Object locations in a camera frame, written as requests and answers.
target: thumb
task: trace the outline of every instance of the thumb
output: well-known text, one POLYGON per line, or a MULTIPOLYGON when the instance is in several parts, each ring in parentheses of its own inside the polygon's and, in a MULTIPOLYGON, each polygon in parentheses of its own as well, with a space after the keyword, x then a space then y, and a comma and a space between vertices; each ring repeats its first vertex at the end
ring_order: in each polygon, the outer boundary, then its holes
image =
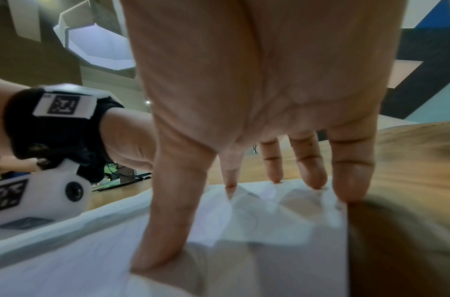
POLYGON ((153 176, 150 221, 132 259, 140 273, 181 251, 216 152, 158 121, 159 148, 153 176))

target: sheet of paper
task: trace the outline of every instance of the sheet of paper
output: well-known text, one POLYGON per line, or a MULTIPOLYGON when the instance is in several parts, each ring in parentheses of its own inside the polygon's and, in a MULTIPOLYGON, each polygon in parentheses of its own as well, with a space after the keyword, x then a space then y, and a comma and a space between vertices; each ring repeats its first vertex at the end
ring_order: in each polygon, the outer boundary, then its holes
POLYGON ((184 252, 140 277, 129 263, 149 215, 134 213, 151 195, 0 242, 0 297, 348 295, 347 212, 329 187, 243 183, 230 201, 210 186, 184 252), (113 224, 120 213, 129 219, 113 224), (67 240, 87 221, 108 227, 67 240))

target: wooden table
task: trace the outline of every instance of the wooden table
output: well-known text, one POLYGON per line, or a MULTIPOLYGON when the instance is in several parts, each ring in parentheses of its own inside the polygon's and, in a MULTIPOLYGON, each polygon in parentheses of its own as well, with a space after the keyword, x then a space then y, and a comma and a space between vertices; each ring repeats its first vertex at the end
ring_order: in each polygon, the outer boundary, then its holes
MULTIPOLYGON (((292 150, 282 155, 285 179, 300 178, 292 150)), ((376 159, 366 201, 349 205, 351 296, 450 296, 450 122, 380 130, 376 159)), ((265 180, 261 156, 245 157, 240 182, 265 180)), ((208 181, 223 183, 217 162, 208 181)), ((90 209, 150 187, 95 193, 90 209)))

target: hexagonal ceiling light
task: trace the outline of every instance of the hexagonal ceiling light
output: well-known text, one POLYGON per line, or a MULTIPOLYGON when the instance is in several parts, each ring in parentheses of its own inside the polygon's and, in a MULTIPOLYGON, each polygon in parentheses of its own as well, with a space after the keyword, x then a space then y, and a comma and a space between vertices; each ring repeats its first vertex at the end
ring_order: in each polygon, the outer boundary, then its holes
POLYGON ((61 13, 54 32, 67 50, 92 65, 113 70, 135 67, 116 15, 94 1, 61 13))

